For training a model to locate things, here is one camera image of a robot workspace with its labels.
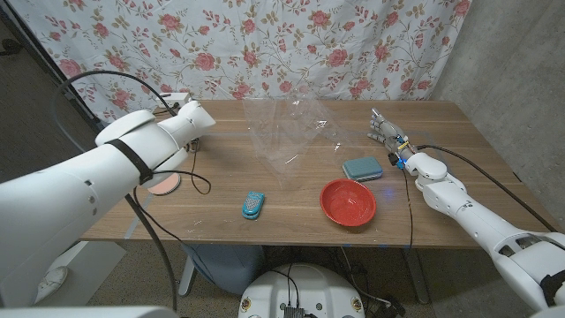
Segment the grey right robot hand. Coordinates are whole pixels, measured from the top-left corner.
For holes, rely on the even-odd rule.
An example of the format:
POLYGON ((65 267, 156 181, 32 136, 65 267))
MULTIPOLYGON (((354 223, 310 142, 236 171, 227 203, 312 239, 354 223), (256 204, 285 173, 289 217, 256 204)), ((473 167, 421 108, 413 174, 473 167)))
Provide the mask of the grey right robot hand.
POLYGON ((372 131, 367 134, 368 138, 382 143, 398 161, 407 161, 416 154, 408 136, 400 127, 385 119, 376 108, 372 108, 371 112, 370 126, 372 131))

